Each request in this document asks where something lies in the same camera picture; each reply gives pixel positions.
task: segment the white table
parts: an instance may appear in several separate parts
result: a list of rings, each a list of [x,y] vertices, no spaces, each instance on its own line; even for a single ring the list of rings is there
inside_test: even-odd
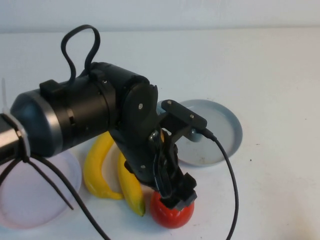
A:
[[[63,33],[0,35],[0,78],[9,104],[39,83],[69,79],[60,52]],[[67,50],[78,73],[93,42],[91,33]],[[223,104],[243,128],[231,158],[240,199],[235,240],[320,239],[320,28],[101,33],[96,61],[147,77],[159,99],[209,99]],[[92,140],[72,151],[83,162]],[[190,222],[175,230],[141,218],[124,201],[83,197],[113,240],[224,240],[234,213],[226,164],[181,165],[197,180]],[[78,208],[37,229],[0,228],[6,240],[100,239]]]

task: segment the banana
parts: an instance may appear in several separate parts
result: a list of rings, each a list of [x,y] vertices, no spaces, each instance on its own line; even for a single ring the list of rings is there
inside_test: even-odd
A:
[[[130,208],[139,216],[146,213],[146,205],[143,192],[136,176],[125,167],[125,156],[120,153],[118,159],[118,177],[124,198]]]
[[[86,156],[83,178],[89,192],[96,197],[120,200],[124,198],[124,195],[113,192],[102,175],[102,164],[114,142],[109,132],[97,138]]]

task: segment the gray plate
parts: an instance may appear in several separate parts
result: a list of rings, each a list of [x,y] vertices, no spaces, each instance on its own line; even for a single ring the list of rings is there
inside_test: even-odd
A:
[[[213,101],[198,99],[181,104],[207,120],[207,128],[218,138],[229,157],[238,150],[243,137],[242,127],[228,108]],[[210,166],[224,161],[217,145],[205,137],[199,142],[182,137],[176,144],[179,159],[188,164]]]

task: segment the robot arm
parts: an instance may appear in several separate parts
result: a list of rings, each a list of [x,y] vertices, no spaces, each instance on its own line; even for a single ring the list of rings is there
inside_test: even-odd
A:
[[[84,71],[76,77],[66,44],[84,29],[93,30],[95,41]],[[51,157],[109,131],[126,158],[128,171],[142,184],[159,192],[167,208],[181,210],[196,199],[197,183],[188,173],[182,173],[175,142],[182,136],[196,140],[198,133],[216,142],[231,173],[235,212],[227,237],[230,239],[238,216],[238,189],[228,156],[206,129],[207,121],[173,100],[163,101],[164,111],[158,115],[157,87],[147,78],[118,66],[92,62],[99,45],[99,32],[90,25],[69,32],[61,42],[61,50],[70,66],[70,79],[62,83],[43,82],[39,89],[20,94],[10,112],[0,114],[0,165],[15,159],[0,175],[0,185],[19,160],[27,159],[31,152],[31,156],[62,179],[96,230],[109,239],[68,180],[43,157]]]

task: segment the white wall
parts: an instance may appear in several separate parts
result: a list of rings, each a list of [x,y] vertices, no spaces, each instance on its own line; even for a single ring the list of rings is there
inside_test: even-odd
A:
[[[320,0],[0,0],[0,33],[320,25]]]

